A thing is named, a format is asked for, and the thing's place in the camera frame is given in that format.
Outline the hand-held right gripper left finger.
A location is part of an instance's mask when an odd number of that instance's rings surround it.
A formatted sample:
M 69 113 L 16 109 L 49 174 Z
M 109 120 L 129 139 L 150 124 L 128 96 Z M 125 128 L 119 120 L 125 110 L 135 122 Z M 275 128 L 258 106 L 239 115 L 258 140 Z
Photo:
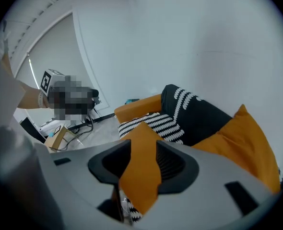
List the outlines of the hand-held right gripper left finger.
M 119 140 L 105 146 L 106 150 L 88 161 L 88 169 L 99 182 L 118 185 L 131 159 L 131 140 Z

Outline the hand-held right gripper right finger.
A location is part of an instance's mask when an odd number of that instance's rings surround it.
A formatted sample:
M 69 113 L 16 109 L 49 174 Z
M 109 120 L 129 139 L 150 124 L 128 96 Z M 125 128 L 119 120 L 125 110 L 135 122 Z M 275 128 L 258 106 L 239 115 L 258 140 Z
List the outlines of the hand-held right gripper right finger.
M 161 175 L 158 194 L 179 194 L 197 179 L 200 168 L 193 156 L 187 154 L 189 147 L 180 143 L 158 140 L 156 163 Z

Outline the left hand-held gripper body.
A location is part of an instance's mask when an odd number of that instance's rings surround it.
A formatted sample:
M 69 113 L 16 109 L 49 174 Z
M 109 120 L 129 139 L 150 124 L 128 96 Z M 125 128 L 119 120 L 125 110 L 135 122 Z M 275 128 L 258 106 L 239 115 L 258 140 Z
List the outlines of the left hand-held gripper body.
M 88 115 L 94 108 L 94 90 L 83 86 L 74 76 L 47 69 L 40 83 L 41 93 L 46 97 L 55 120 L 75 120 Z

